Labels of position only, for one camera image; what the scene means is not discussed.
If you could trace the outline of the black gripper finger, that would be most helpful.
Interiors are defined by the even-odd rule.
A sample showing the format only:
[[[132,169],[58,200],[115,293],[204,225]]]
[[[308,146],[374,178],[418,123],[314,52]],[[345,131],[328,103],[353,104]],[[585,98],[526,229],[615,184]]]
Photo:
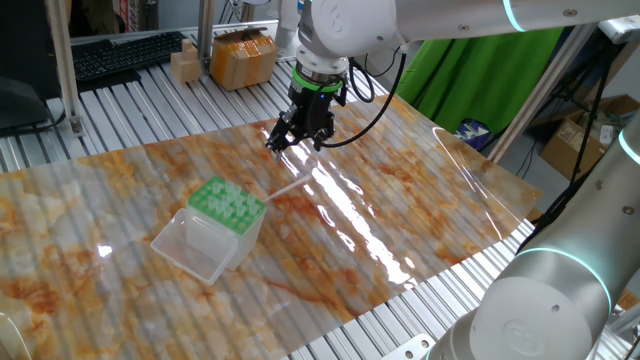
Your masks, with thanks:
[[[325,121],[313,130],[313,148],[320,151],[323,143],[335,134],[334,119],[326,118]]]
[[[265,147],[271,152],[275,161],[280,161],[282,153],[291,146],[287,134],[292,128],[292,118],[292,113],[281,113],[265,143]]]

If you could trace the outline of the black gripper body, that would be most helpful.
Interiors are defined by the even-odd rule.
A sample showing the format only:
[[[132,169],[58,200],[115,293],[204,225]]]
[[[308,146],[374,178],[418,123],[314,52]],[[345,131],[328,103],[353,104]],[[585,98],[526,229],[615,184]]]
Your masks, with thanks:
[[[319,131],[327,136],[335,133],[335,115],[331,103],[346,104],[346,89],[316,92],[309,88],[290,87],[288,96],[292,106],[281,113],[278,124],[293,136],[315,136]]]

